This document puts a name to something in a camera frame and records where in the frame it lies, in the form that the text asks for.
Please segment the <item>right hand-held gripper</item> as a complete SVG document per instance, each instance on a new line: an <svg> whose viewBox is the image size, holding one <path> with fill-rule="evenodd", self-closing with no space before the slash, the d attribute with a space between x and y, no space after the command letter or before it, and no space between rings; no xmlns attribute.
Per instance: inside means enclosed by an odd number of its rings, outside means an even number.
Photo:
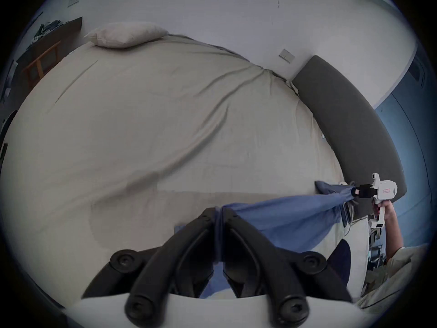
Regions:
<svg viewBox="0 0 437 328"><path fill-rule="evenodd" d="M373 173L372 184L362 184L351 189L353 197L376 200L377 204L384 200L394 199L396 193L396 183L391 180L381 180L378 173ZM385 226L384 209L381 210L380 217L380 219L375 219L374 217L369 219L369 229L382 229Z"/></svg>

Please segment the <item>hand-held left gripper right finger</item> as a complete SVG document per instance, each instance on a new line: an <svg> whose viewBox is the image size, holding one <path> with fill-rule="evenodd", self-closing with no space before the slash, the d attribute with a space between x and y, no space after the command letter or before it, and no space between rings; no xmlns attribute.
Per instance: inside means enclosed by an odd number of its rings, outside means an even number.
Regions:
<svg viewBox="0 0 437 328"><path fill-rule="evenodd" d="M267 295L276 327L299 327L307 297L352 303L346 285L320 253L274 246L230 208L222 211L223 273L237 298Z"/></svg>

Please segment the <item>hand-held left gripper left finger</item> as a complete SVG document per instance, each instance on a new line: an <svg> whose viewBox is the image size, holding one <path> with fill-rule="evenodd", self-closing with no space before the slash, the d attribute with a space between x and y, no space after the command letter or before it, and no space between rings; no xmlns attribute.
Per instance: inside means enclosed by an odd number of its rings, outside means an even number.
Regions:
<svg viewBox="0 0 437 328"><path fill-rule="evenodd" d="M214 274L218 212L207 208L162 246L112 254L81 299L128 294L124 314L135 326L157 326L167 296L199 298Z"/></svg>

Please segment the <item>person's right hand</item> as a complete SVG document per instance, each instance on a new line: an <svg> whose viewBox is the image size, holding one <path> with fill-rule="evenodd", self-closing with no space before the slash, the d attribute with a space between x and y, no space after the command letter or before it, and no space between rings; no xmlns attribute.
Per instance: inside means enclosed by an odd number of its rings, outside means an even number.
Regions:
<svg viewBox="0 0 437 328"><path fill-rule="evenodd" d="M376 200L372 200L372 208L375 219L380 219L381 210L384 209L384 221L389 222L397 219L396 211L390 200L384 200L380 203L376 203Z"/></svg>

